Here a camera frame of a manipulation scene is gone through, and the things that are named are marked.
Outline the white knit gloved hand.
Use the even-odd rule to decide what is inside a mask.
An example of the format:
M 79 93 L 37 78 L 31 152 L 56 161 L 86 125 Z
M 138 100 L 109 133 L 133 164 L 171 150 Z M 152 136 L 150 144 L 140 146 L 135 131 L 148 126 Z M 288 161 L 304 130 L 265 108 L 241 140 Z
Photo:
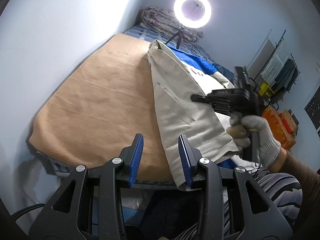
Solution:
M 249 132 L 256 131 L 259 135 L 259 159 L 261 165 L 270 172 L 279 172 L 286 160 L 286 151 L 281 147 L 269 127 L 266 119 L 248 115 L 239 118 L 234 115 L 230 120 L 231 126 L 227 129 L 227 133 L 233 138 L 239 149 L 250 146 Z

